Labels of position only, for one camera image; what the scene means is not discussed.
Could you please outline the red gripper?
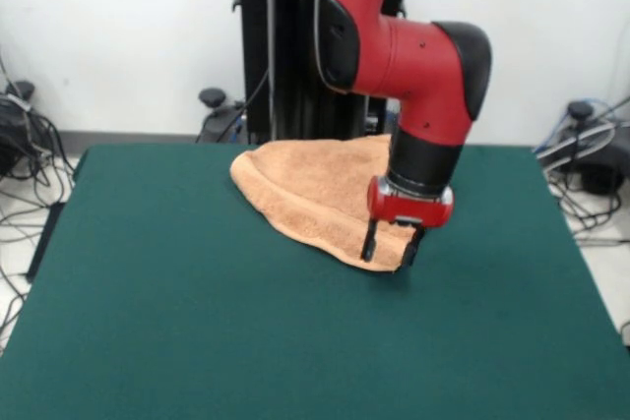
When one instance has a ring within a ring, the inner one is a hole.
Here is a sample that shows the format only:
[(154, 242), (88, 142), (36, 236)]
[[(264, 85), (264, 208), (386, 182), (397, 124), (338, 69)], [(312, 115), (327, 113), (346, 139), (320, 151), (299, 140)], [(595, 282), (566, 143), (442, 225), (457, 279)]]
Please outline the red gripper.
[(447, 186), (437, 198), (423, 198), (397, 190), (384, 176), (373, 176), (367, 190), (369, 221), (360, 258), (371, 262), (376, 248), (378, 221), (391, 224), (419, 224), (408, 241), (401, 263), (411, 267), (426, 228), (442, 227), (450, 219), (454, 194)]

